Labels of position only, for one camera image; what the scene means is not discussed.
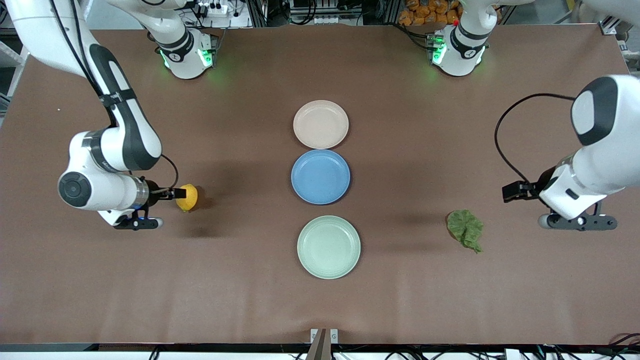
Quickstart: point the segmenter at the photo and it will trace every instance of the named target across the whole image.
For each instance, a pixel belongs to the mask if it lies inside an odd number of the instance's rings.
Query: cable
[[[408,357],[404,356],[403,353],[398,352],[398,351],[394,351],[394,352],[390,353],[389,355],[387,355],[387,357],[385,357],[385,360],[389,360],[389,358],[392,357],[394,354],[398,354],[398,355],[402,356],[404,360],[409,360]]]
[[[73,9],[73,12],[74,12],[74,21],[76,22],[76,35],[78,37],[78,46],[80,47],[80,54],[82,55],[84,66],[87,69],[87,72],[88,72],[88,74],[90,76],[89,82],[92,82],[95,85],[95,87],[98,88],[98,83],[97,83],[97,81],[93,77],[93,74],[90,71],[89,62],[86,60],[86,53],[84,52],[84,44],[83,44],[83,41],[82,41],[82,34],[80,32],[80,19],[78,19],[78,12],[77,12],[77,9],[76,9],[76,2],[75,2],[75,0],[69,0],[69,1],[70,1],[71,9]]]
[[[412,33],[411,31],[407,30],[404,26],[400,26],[398,24],[396,24],[395,22],[386,22],[383,25],[391,25],[393,27],[395,27],[396,29],[402,31],[403,33],[406,34],[406,36],[409,37],[409,39],[418,47],[420,47],[421,49],[425,49],[425,50],[429,50],[429,49],[435,49],[435,47],[430,47],[430,46],[426,46],[426,45],[422,45],[420,44],[418,41],[416,41],[413,37],[417,37],[417,38],[427,38],[426,35],[420,35],[420,34],[416,34],[416,33]]]
[[[623,342],[625,342],[625,341],[627,341],[629,339],[632,339],[632,338],[635,338],[635,337],[638,337],[638,336],[640,336],[640,332],[634,332],[632,334],[629,334],[629,335],[625,336],[624,338],[622,338],[622,339],[620,339],[618,341],[614,341],[614,342],[610,343],[609,346],[619,345],[619,344],[621,344],[621,343],[623,343]]]
[[[87,78],[87,80],[89,80],[89,83],[91,84],[91,86],[92,86],[93,90],[95,91],[95,93],[98,96],[101,96],[102,94],[100,93],[99,89],[95,86],[95,84],[93,84],[91,82],[91,80],[90,80],[91,77],[89,76],[89,73],[87,72],[87,69],[82,64],[82,61],[80,60],[80,57],[78,56],[78,53],[76,52],[76,49],[74,48],[73,44],[71,44],[71,39],[69,39],[69,36],[67,35],[67,32],[65,31],[65,26],[62,24],[62,19],[60,18],[60,14],[58,13],[58,9],[56,7],[56,3],[54,2],[54,0],[49,0],[49,4],[51,5],[51,8],[53,9],[53,14],[56,16],[56,21],[58,22],[58,26],[60,27],[60,31],[62,31],[62,35],[65,37],[65,40],[67,41],[67,45],[69,46],[69,49],[71,50],[71,53],[74,55],[74,58],[78,62],[78,65],[80,66],[80,69],[83,71],[84,76]]]
[[[316,16],[316,10],[317,10],[316,0],[307,0],[307,1],[309,2],[309,11],[307,13],[307,16],[305,16],[305,18],[301,22],[295,22],[291,20],[291,17],[290,17],[289,22],[291,22],[291,24],[306,25],[309,22],[311,22],[311,20],[314,19],[314,17]]]
[[[526,176],[524,176],[523,173],[521,173],[515,166],[513,166],[513,164],[507,160],[507,157],[504,155],[504,153],[502,152],[502,149],[500,148],[500,144],[498,143],[498,130],[500,129],[500,125],[502,124],[502,121],[504,120],[504,118],[507,116],[507,114],[513,110],[513,108],[515,108],[516,106],[518,106],[519,104],[525,102],[526,100],[532,99],[534,97],[541,97],[541,96],[547,96],[547,97],[555,97],[558,99],[564,99],[564,100],[575,100],[574,97],[571,96],[565,96],[565,95],[558,95],[558,94],[551,94],[551,93],[546,93],[546,92],[542,92],[542,93],[538,93],[538,94],[532,94],[529,95],[527,97],[523,97],[522,99],[518,100],[516,103],[514,103],[513,105],[511,105],[500,117],[500,120],[498,120],[498,123],[495,125],[495,131],[493,132],[493,142],[495,143],[495,148],[496,150],[498,150],[498,153],[500,154],[500,157],[502,158],[502,160],[516,173],[518,174],[522,180],[524,180],[525,183],[527,184],[531,184],[531,182],[529,181],[529,179],[527,179]]]
[[[71,9],[73,9],[73,13],[74,13],[74,21],[76,23],[76,35],[78,37],[78,46],[80,47],[80,53],[82,54],[82,59],[84,61],[86,73],[88,74],[87,80],[89,81],[89,84],[92,84],[92,87],[96,91],[96,94],[98,95],[98,97],[100,97],[103,94],[102,90],[100,90],[98,86],[98,82],[95,80],[95,77],[91,73],[91,70],[90,70],[91,68],[89,68],[89,62],[87,61],[86,53],[84,52],[84,42],[82,40],[82,34],[80,31],[80,19],[78,18],[76,2],[75,0],[69,0],[69,1],[70,1]],[[110,111],[108,108],[105,108],[105,110],[107,111],[107,114],[109,116],[109,127],[117,127],[118,123],[116,121],[116,118],[113,112]]]
[[[178,167],[175,166],[175,163],[167,155],[160,154],[160,156],[165,158],[166,161],[169,161],[169,164],[171,164],[171,166],[173,166],[173,170],[175,171],[175,180],[173,180],[173,184],[171,184],[171,186],[169,186],[169,188],[173,188],[173,187],[175,187],[175,185],[178,184],[178,179],[180,178],[180,173],[178,173]]]
[[[160,2],[154,4],[154,3],[148,2],[147,0],[140,0],[140,1],[142,1],[143,3],[145,3],[147,5],[151,5],[151,6],[159,6],[159,5],[164,4],[164,2],[165,2],[165,0],[160,0]]]
[[[567,354],[569,354],[569,356],[571,356],[572,358],[574,358],[574,360],[582,360],[581,358],[577,357],[573,352],[567,351],[566,349],[563,349],[557,345],[555,345],[558,350],[562,351],[562,352],[566,352]]]
[[[500,25],[506,25],[507,21],[511,18],[511,16],[513,15],[513,12],[516,11],[516,8],[518,7],[518,5],[514,5],[511,9],[511,11],[507,14],[508,16],[505,18],[502,18],[502,20],[500,21]]]
[[[158,360],[161,350],[164,350],[164,345],[156,345],[149,355],[149,360]]]
[[[198,15],[196,15],[196,11],[193,9],[193,7],[189,8],[189,9],[193,13],[193,16],[196,18],[196,21],[198,21],[198,23],[200,24],[200,28],[204,29],[204,25],[202,24],[202,21],[200,20]]]

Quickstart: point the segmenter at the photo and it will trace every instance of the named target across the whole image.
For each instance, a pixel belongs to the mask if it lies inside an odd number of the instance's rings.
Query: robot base
[[[181,79],[197,78],[210,67],[216,66],[218,52],[218,37],[203,34],[195,29],[189,29],[194,36],[196,46],[184,55],[180,61],[173,61],[172,54],[165,55],[160,50],[160,55],[164,59],[164,66],[171,70],[173,75]]]
[[[482,61],[482,54],[486,47],[483,47],[472,58],[463,58],[462,55],[449,44],[451,32],[455,29],[455,26],[447,25],[444,29],[435,32],[435,38],[444,41],[441,42],[442,45],[440,45],[438,49],[429,52],[429,61],[449,75],[464,76],[470,74],[476,65]]]

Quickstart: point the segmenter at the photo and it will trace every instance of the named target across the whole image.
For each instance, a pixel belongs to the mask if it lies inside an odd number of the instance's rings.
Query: power strip
[[[227,5],[221,5],[220,9],[216,9],[215,6],[209,8],[209,14],[211,17],[227,17],[229,7]]]

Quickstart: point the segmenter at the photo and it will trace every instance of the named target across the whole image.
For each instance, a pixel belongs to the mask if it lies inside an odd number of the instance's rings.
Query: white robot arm
[[[217,37],[188,29],[175,12],[187,0],[106,0],[133,16],[160,47],[164,65],[181,79],[192,79],[212,67]]]
[[[486,41],[497,23],[496,5],[522,5],[534,0],[461,0],[464,12],[458,25],[436,31],[430,61],[453,76],[464,76],[482,60]]]
[[[147,217],[148,207],[186,194],[122,173],[152,168],[162,146],[116,58],[78,19],[76,0],[6,0],[6,5],[30,53],[55,69],[87,78],[111,119],[109,127],[71,140],[69,164],[58,181],[60,197],[75,208],[98,211],[118,229],[161,226],[161,219]],[[145,212],[142,218],[139,209]]]
[[[628,186],[640,186],[640,79],[610,75],[592,81],[573,101],[571,120],[583,147],[536,183],[503,187],[504,202],[540,199],[552,210],[539,219],[549,229],[614,229],[617,221],[599,214],[599,203]],[[587,214],[594,204],[595,213]]]
[[[576,3],[576,8],[573,10],[578,14],[583,11],[588,12],[590,20],[600,17],[598,14],[607,14],[630,24],[637,24],[640,21],[640,1],[638,0],[582,0]]]

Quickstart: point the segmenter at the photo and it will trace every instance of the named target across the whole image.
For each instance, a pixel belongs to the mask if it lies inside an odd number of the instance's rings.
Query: brown table
[[[345,343],[607,343],[637,330],[638,190],[606,199],[606,233],[546,231],[539,202],[503,204],[517,176],[493,146],[499,115],[534,92],[575,95],[626,68],[595,25],[504,26],[471,75],[452,78],[393,28],[228,31],[218,68],[173,77],[142,31],[97,32],[119,59],[208,208],[162,203],[157,231],[116,231],[58,197],[73,134],[107,124],[88,83],[29,60],[0,131],[0,341],[275,342],[340,329]],[[297,109],[328,99],[351,129],[336,148],[353,182],[336,204],[295,196],[306,148]],[[570,102],[535,99],[505,120],[503,149],[530,177],[579,147]],[[169,184],[160,161],[145,174]],[[471,209],[484,253],[453,240],[445,215]],[[298,261],[301,228],[338,215],[360,233],[346,277]]]

